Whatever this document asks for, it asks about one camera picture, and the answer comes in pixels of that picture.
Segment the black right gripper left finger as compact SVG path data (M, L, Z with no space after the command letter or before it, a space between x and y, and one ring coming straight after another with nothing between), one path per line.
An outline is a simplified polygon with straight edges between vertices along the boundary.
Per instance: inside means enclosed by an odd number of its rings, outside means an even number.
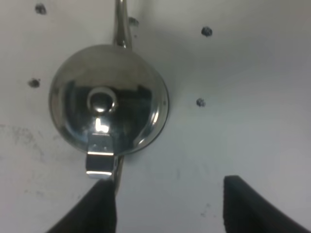
M51 229L50 233L115 233L115 185L99 180Z

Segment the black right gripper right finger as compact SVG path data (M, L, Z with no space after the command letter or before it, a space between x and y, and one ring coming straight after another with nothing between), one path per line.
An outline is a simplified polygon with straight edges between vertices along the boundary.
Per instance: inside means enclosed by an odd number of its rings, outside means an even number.
M225 176L223 220L227 233L309 233L239 176Z

